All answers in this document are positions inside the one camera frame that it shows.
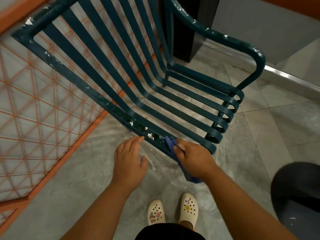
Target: white paint speck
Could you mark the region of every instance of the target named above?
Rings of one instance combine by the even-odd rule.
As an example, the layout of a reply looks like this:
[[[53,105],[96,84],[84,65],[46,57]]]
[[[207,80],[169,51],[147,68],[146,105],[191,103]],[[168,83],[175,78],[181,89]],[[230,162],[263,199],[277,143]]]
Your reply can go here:
[[[25,22],[26,25],[33,25],[33,18],[32,17],[29,17],[26,22]]]
[[[152,140],[154,140],[154,138],[152,137],[152,133],[148,134],[148,137]]]

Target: gray wall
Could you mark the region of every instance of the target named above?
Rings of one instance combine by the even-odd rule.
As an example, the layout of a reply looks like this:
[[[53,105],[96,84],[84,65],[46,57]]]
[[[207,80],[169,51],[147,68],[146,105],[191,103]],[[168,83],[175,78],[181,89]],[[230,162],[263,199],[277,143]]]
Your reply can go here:
[[[255,44],[277,64],[320,37],[320,22],[261,0],[220,0],[212,28]]]

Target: black shorts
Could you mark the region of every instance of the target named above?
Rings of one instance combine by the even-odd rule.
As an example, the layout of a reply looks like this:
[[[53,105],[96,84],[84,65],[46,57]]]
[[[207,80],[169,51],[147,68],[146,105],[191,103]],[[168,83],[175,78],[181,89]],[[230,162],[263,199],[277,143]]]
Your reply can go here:
[[[146,226],[135,240],[205,240],[199,233],[177,223],[158,223]]]

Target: chair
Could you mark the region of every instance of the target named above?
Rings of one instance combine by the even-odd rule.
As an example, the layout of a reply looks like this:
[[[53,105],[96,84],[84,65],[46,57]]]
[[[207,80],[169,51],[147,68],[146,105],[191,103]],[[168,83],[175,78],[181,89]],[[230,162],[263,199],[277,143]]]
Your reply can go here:
[[[165,16],[167,23],[167,41],[164,36],[162,25],[160,22],[157,3],[155,0],[147,0],[156,31],[158,34],[158,39],[160,40],[163,48],[164,57],[166,64],[159,51],[159,45],[157,43],[157,37],[155,36],[153,27],[151,26],[150,19],[147,14],[147,10],[143,0],[134,0],[138,13],[141,17],[142,23],[150,40],[150,44],[153,48],[154,55],[159,64],[160,69],[164,72],[165,76],[162,77],[154,63],[152,54],[146,44],[146,41],[142,35],[141,29],[135,18],[133,9],[130,6],[129,0],[118,0],[121,4],[124,14],[130,24],[130,27],[134,33],[134,36],[143,52],[143,55],[149,64],[150,70],[154,78],[162,84],[157,86],[152,80],[151,76],[147,72],[144,63],[142,62],[141,56],[138,54],[136,47],[134,46],[130,35],[128,34],[126,27],[122,23],[121,17],[116,11],[112,0],[100,0],[102,6],[104,7],[106,13],[110,17],[115,29],[117,30],[119,36],[122,39],[123,44],[126,46],[130,56],[137,65],[139,71],[141,72],[143,78],[145,79],[147,85],[152,88],[155,92],[161,94],[170,100],[188,108],[195,113],[212,121],[212,125],[206,125],[205,123],[195,119],[194,117],[182,112],[181,110],[167,104],[161,99],[151,95],[143,87],[141,81],[138,79],[136,73],[134,72],[132,66],[129,64],[128,59],[125,57],[123,51],[114,40],[112,34],[107,28],[105,22],[100,17],[99,13],[95,9],[94,5],[90,0],[54,0],[49,6],[37,13],[33,18],[29,18],[25,25],[23,25],[18,30],[14,31],[12,37],[28,48],[46,64],[50,65],[54,70],[60,73],[63,77],[77,86],[81,91],[87,94],[91,99],[98,103],[102,108],[104,108],[108,113],[110,113],[114,118],[116,118],[122,125],[124,125],[129,130],[133,131],[137,135],[145,136],[146,141],[155,146],[157,149],[177,161],[175,156],[169,150],[168,145],[165,141],[165,136],[174,139],[175,137],[162,129],[161,127],[150,122],[145,117],[134,112],[128,104],[118,95],[116,91],[106,82],[102,76],[92,67],[92,65],[86,60],[85,57],[69,42],[69,40],[59,31],[59,29],[53,24],[53,21],[61,16],[73,32],[81,39],[83,44],[88,48],[88,50],[95,56],[95,58],[100,62],[102,67],[110,74],[118,86],[127,94],[131,101],[136,104],[139,108],[144,110],[146,113],[158,118],[163,123],[170,125],[180,133],[183,133],[190,139],[201,144],[207,148],[211,154],[216,151],[216,146],[214,143],[220,143],[222,140],[222,134],[226,132],[228,124],[232,121],[234,113],[239,108],[239,104],[243,101],[244,93],[242,89],[256,80],[262,73],[265,66],[265,57],[257,48],[246,42],[237,40],[235,38],[229,37],[222,33],[216,32],[210,28],[204,27],[202,24],[198,23],[197,20],[193,19],[188,15],[184,9],[179,5],[177,0],[164,0],[165,5]],[[169,111],[170,113],[180,117],[181,119],[189,122],[195,127],[205,131],[207,134],[205,137],[194,133],[190,129],[187,129],[180,123],[166,117],[164,114],[158,112],[157,110],[151,108],[150,106],[144,104],[139,98],[133,93],[131,88],[128,86],[127,82],[119,74],[117,69],[114,67],[112,62],[108,59],[106,54],[100,49],[99,45],[96,43],[94,38],[89,34],[83,24],[79,21],[75,13],[71,10],[71,6],[76,2],[82,7],[83,11],[86,13],[96,30],[99,32],[103,40],[106,42],[113,55],[116,57],[118,62],[121,64],[124,71],[132,80],[133,84],[136,86],[138,91],[150,102],[162,107],[163,109]],[[212,77],[194,71],[192,69],[186,68],[179,65],[173,61],[173,15],[176,15],[179,19],[183,21],[185,25],[193,29],[196,33],[204,36],[207,39],[218,42],[222,45],[228,46],[230,48],[236,49],[240,52],[246,53],[251,56],[256,62],[256,70],[250,76],[248,76],[244,81],[242,81],[237,87],[231,86]],[[44,47],[42,47],[38,42],[34,40],[34,36],[40,31],[43,31],[73,62],[80,67],[83,72],[85,72],[109,97],[110,100],[102,96],[100,92],[82,80],[77,76],[72,70],[62,64],[56,57],[54,57],[50,52],[48,52]],[[199,95],[189,89],[186,89],[175,82],[170,81],[168,78],[171,77],[179,82],[187,84],[197,90],[203,91],[210,94],[223,101],[222,104],[218,104],[204,96]],[[192,99],[195,99],[215,110],[218,111],[217,114],[210,113],[205,109],[184,100],[183,98],[167,91],[164,87],[167,86],[172,88]],[[185,177],[188,181],[198,183],[199,179],[194,178],[187,174],[182,166]]]

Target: right hand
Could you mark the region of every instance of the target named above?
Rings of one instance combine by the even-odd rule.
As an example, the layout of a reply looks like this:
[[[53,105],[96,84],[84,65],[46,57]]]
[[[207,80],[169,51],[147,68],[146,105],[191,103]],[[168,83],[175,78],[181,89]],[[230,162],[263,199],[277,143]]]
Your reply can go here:
[[[218,166],[206,148],[181,139],[176,139],[176,141],[183,151],[178,146],[174,146],[174,153],[188,173],[202,181],[214,173],[213,171]]]

